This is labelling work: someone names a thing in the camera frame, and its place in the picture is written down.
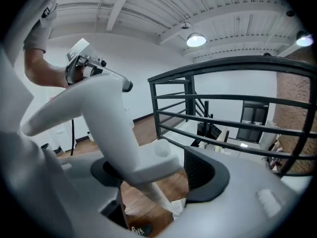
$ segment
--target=brown textured wall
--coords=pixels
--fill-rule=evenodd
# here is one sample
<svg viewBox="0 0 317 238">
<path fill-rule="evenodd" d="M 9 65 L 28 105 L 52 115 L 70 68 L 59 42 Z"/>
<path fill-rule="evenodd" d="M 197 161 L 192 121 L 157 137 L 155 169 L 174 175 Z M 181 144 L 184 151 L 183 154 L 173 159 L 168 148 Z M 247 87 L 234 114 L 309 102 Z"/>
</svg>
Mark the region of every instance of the brown textured wall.
<svg viewBox="0 0 317 238">
<path fill-rule="evenodd" d="M 287 56 L 289 59 L 303 60 L 312 64 L 317 64 L 312 50 L 301 48 Z M 292 75 L 288 73 L 277 73 L 277 97 L 283 99 L 291 99 L 296 101 L 308 102 L 310 81 L 306 77 Z M 276 105 L 274 122 L 278 127 L 289 129 L 302 129 L 306 117 L 306 110 L 285 105 Z M 312 131 L 317 131 L 317 115 L 312 127 Z M 280 142 L 285 152 L 292 152 L 298 137 L 285 136 L 280 137 Z M 317 139 L 309 138 L 305 144 L 302 154 L 317 154 Z M 296 161 L 292 167 L 294 172 L 309 172 L 314 168 L 312 161 Z"/>
</svg>

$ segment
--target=shoe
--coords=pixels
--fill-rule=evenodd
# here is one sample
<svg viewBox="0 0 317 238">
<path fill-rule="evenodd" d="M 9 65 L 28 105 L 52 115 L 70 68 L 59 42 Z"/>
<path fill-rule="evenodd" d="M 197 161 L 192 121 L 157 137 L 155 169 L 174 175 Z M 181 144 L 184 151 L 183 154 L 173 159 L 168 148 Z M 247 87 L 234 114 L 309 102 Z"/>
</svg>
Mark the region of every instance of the shoe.
<svg viewBox="0 0 317 238">
<path fill-rule="evenodd" d="M 151 233 L 152 228 L 153 228 L 152 225 L 148 224 L 148 225 L 141 226 L 139 228 L 132 227 L 131 231 L 140 236 L 148 236 Z"/>
</svg>

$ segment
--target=shoelace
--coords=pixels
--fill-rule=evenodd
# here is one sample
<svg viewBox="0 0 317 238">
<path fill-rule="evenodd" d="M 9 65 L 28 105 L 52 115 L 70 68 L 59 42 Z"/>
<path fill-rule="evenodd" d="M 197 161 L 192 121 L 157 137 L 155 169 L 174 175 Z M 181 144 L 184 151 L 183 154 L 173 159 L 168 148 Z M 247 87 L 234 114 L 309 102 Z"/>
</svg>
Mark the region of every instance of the shoelace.
<svg viewBox="0 0 317 238">
<path fill-rule="evenodd" d="M 138 234 L 140 236 L 144 234 L 144 232 L 141 228 L 135 229 L 134 227 L 132 227 L 131 231 L 135 232 L 136 234 Z"/>
</svg>

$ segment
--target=metal railing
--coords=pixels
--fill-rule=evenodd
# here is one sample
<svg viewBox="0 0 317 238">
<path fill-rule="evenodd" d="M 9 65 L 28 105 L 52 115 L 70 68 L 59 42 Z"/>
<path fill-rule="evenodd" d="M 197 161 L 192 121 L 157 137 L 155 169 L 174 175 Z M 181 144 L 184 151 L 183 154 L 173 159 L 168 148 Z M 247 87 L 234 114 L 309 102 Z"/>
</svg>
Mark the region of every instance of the metal railing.
<svg viewBox="0 0 317 238">
<path fill-rule="evenodd" d="M 264 71 L 276 71 L 291 73 L 296 75 L 301 75 L 308 77 L 310 79 L 310 96 L 309 102 L 300 102 L 295 100 L 281 99 L 281 98 L 272 98 L 272 97 L 263 97 L 263 96 L 250 96 L 250 95 L 228 95 L 228 94 L 197 94 L 195 91 L 195 80 L 194 75 L 213 73 L 220 71 L 232 71 L 232 70 L 264 70 Z M 196 63 L 181 67 L 175 70 L 165 72 L 163 74 L 151 77 L 148 79 L 151 90 L 152 105 L 154 112 L 154 120 L 156 126 L 157 138 L 164 138 L 170 143 L 184 148 L 184 145 L 181 145 L 171 139 L 168 139 L 161 135 L 161 128 L 179 133 L 181 135 L 200 140 L 202 142 L 210 143 L 220 147 L 246 152 L 255 155 L 261 155 L 265 157 L 276 157 L 287 159 L 286 163 L 282 169 L 277 173 L 280 177 L 284 176 L 289 169 L 292 167 L 296 160 L 307 160 L 315 161 L 317 160 L 316 155 L 300 155 L 301 151 L 304 148 L 304 145 L 308 138 L 317 138 L 317 132 L 312 132 L 312 124 L 315 117 L 315 112 L 317 109 L 317 69 L 315 66 L 312 66 L 308 63 L 283 59 L 283 58 L 274 58 L 274 57 L 265 57 L 265 56 L 247 56 L 247 57 L 232 57 L 225 59 L 216 59 L 207 62 Z M 156 85 L 157 84 L 184 84 L 184 92 L 181 93 L 172 93 L 165 95 L 157 95 Z M 158 108 L 158 99 L 183 99 L 184 101 L 178 102 L 176 104 Z M 201 99 L 224 99 L 224 100 L 245 100 L 245 101 L 256 101 L 256 102 L 265 102 L 265 103 L 275 103 L 281 105 L 295 106 L 307 110 L 306 119 L 302 130 L 287 129 L 287 128 L 278 128 L 278 127 L 266 127 L 264 125 L 255 125 L 247 124 L 241 122 L 227 121 L 214 119 L 206 115 L 207 107 L 203 104 Z M 185 103 L 186 109 L 178 113 L 172 113 L 165 111 L 170 107 L 175 107 L 179 104 Z M 200 113 L 196 107 L 200 103 L 202 108 L 198 108 L 202 114 L 196 116 L 196 113 Z M 276 133 L 290 136 L 299 137 L 297 144 L 292 153 L 280 153 L 273 152 L 261 149 L 255 149 L 251 147 L 241 147 L 238 145 L 220 142 L 214 139 L 206 138 L 196 134 L 188 133 L 181 131 L 170 126 L 162 124 L 162 121 L 159 120 L 159 114 L 182 118 L 185 120 L 195 120 L 209 124 L 218 124 L 235 128 L 242 129 L 252 129 L 259 132 L 268 132 Z M 307 174 L 295 174 L 290 173 L 291 176 L 301 176 Z"/>
</svg>

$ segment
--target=ceiling lamp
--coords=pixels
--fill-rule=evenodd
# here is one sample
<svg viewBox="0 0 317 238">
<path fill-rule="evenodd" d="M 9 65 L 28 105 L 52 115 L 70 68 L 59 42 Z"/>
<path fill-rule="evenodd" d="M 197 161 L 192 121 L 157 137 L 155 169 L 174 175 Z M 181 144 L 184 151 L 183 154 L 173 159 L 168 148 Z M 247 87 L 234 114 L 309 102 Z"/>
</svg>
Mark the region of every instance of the ceiling lamp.
<svg viewBox="0 0 317 238">
<path fill-rule="evenodd" d="M 313 38 L 305 31 L 299 31 L 296 35 L 296 44 L 301 47 L 307 47 L 313 44 Z"/>
<path fill-rule="evenodd" d="M 187 38 L 187 45 L 189 47 L 198 47 L 206 43 L 206 38 L 199 33 L 192 33 Z"/>
</svg>

